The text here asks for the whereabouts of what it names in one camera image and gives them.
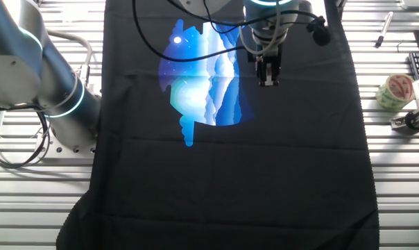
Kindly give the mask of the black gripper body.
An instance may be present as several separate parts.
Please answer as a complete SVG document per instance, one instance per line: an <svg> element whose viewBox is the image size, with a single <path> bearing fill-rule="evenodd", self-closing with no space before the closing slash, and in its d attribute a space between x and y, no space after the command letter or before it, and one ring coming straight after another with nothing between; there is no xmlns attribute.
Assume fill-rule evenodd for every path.
<svg viewBox="0 0 419 250"><path fill-rule="evenodd" d="M271 66L271 76L278 77L281 70L282 50L278 49L274 56L259 55L256 57L255 68L258 77L266 77L267 66Z"/></svg>

